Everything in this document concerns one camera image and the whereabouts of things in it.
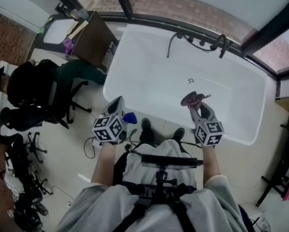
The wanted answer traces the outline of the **person's left forearm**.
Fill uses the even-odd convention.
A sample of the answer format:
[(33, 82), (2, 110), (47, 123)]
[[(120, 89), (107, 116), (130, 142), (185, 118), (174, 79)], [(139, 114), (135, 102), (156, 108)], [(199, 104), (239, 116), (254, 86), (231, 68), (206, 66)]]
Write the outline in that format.
[(97, 183), (107, 187), (112, 186), (115, 157), (116, 145), (104, 143), (91, 178), (91, 183)]

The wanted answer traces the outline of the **black hand shower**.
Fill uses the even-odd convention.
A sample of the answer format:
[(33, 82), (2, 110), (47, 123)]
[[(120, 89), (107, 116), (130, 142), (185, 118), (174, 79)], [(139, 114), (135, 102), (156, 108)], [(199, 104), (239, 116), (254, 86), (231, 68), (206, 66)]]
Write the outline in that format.
[(224, 41), (223, 46), (220, 51), (219, 58), (223, 58), (224, 54), (228, 51), (228, 49), (233, 45), (233, 41)]

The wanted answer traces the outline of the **black office chair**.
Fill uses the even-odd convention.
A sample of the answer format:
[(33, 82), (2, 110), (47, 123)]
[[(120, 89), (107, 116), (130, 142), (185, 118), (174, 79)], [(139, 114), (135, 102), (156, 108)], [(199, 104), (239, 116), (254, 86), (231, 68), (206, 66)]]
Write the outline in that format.
[(16, 109), (5, 107), (0, 111), (0, 124), (16, 131), (27, 131), (33, 127), (41, 126), (43, 122), (61, 124), (69, 129), (69, 125), (74, 122), (70, 118), (71, 109), (79, 108), (84, 112), (91, 113), (91, 108), (86, 109), (73, 101), (73, 97), (81, 87), (88, 84), (88, 81), (81, 81), (67, 95), (62, 96), (57, 89), (57, 83), (54, 81), (47, 104), (35, 102)]

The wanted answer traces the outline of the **purple cloth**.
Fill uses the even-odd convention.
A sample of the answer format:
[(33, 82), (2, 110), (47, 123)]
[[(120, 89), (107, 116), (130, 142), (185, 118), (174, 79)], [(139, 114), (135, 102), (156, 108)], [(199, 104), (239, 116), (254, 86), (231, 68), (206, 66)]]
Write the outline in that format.
[(72, 42), (72, 40), (67, 37), (64, 39), (64, 41), (62, 42), (64, 49), (65, 49), (65, 54), (71, 54), (74, 48), (74, 43)]

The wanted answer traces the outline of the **person's white garment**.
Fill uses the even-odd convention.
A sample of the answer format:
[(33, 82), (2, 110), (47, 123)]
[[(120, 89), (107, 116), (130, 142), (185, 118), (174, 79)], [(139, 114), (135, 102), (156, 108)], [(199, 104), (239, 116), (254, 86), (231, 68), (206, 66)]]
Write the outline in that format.
[[(127, 156), (126, 167), (122, 174), (122, 180), (134, 184), (156, 184), (157, 169), (153, 167), (143, 166), (141, 163), (141, 155), (154, 155), (163, 157), (191, 158), (191, 156), (182, 152), (179, 144), (172, 139), (163, 141), (158, 147), (148, 144), (141, 144), (135, 149), (134, 153)], [(168, 179), (177, 179), (178, 184), (186, 184), (187, 186), (196, 187), (195, 170), (166, 170)]]

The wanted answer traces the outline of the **white bathtub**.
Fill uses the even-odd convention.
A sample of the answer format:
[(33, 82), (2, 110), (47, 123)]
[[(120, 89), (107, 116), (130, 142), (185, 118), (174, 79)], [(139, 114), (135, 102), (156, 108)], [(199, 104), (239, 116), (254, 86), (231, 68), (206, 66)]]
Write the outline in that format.
[(129, 24), (109, 67), (103, 96), (109, 102), (123, 96), (129, 109), (192, 127), (182, 98), (192, 91), (210, 94), (205, 102), (222, 122), (224, 138), (252, 145), (264, 111), (267, 76), (230, 52), (219, 55), (196, 49), (171, 31)]

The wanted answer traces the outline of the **black sink faucet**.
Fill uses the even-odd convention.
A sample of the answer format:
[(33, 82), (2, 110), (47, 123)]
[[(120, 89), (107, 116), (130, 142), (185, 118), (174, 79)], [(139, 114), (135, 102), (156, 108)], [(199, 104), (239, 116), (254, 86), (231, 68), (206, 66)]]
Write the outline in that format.
[(70, 11), (69, 9), (63, 4), (63, 3), (59, 3), (56, 7), (55, 7), (55, 11), (61, 15), (70, 17)]

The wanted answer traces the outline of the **wooden table with black frame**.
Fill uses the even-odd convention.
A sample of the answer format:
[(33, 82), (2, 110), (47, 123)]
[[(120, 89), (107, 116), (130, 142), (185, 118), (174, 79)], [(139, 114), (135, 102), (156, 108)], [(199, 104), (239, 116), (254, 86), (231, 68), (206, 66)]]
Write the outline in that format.
[[(278, 98), (275, 100), (279, 106), (284, 108), (289, 113), (289, 98)], [(267, 187), (259, 200), (256, 202), (256, 206), (259, 207), (265, 200), (266, 196), (273, 189), (283, 199), (289, 188), (289, 116), (286, 124), (281, 124), (282, 130), (282, 152), (279, 157), (279, 162), (271, 178), (264, 176), (261, 179), (267, 184)]]

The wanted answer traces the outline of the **black faucet spout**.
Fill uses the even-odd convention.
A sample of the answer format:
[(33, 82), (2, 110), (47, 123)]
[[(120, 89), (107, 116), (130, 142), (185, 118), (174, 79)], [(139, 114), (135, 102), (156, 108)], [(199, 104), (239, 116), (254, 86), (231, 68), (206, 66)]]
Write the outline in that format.
[(222, 42), (222, 49), (226, 50), (226, 46), (227, 46), (227, 38), (224, 34), (221, 34), (216, 41), (210, 46), (211, 50), (216, 50), (219, 43)]

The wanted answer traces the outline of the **white sink basin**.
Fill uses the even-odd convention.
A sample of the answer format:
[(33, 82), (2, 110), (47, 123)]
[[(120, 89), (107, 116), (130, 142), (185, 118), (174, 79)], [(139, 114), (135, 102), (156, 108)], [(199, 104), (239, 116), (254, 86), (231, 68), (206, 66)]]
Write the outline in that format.
[(78, 21), (73, 19), (55, 20), (44, 36), (44, 43), (60, 44), (77, 26)]

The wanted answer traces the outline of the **person's right forearm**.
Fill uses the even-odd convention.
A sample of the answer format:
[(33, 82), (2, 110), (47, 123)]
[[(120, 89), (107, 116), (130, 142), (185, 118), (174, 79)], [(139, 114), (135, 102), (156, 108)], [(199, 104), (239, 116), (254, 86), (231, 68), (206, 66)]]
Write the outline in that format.
[(205, 184), (210, 178), (220, 175), (220, 168), (217, 161), (215, 148), (204, 146), (203, 152), (203, 183)]

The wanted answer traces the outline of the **pile of black chair parts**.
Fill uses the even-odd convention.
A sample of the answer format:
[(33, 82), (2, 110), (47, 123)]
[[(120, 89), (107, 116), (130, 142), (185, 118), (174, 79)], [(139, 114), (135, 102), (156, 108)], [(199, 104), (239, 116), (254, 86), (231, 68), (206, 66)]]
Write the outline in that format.
[(7, 187), (18, 192), (13, 208), (14, 221), (23, 232), (45, 232), (36, 205), (43, 196), (30, 174), (30, 163), (22, 135), (0, 135), (0, 144), (8, 146), (6, 152), (13, 166), (14, 172), (11, 176), (14, 179), (6, 180), (6, 171), (0, 173), (0, 178)]

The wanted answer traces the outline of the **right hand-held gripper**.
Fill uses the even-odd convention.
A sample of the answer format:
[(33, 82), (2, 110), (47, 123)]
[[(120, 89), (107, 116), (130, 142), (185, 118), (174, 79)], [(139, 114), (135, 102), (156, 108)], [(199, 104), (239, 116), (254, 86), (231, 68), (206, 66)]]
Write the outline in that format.
[(189, 110), (196, 127), (194, 130), (196, 143), (204, 147), (220, 144), (224, 135), (224, 128), (216, 118), (214, 110), (204, 102), (201, 105), (190, 105)]

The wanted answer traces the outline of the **light wooden board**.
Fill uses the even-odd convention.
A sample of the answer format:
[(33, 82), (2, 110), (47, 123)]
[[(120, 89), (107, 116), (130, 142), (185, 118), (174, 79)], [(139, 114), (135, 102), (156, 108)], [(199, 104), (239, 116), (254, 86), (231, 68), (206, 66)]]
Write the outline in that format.
[(88, 21), (84, 20), (80, 26), (78, 26), (74, 32), (72, 32), (68, 38), (72, 40), (75, 36), (77, 36), (86, 26), (88, 25)]

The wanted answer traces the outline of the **reddish brown cloth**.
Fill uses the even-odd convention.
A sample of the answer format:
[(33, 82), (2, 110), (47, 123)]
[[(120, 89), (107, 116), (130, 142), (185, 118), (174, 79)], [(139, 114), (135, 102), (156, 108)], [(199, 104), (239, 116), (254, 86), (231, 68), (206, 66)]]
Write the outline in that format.
[(193, 91), (182, 99), (181, 106), (187, 106), (189, 109), (194, 109), (197, 111), (201, 107), (202, 101), (210, 96), (210, 94), (204, 95)]

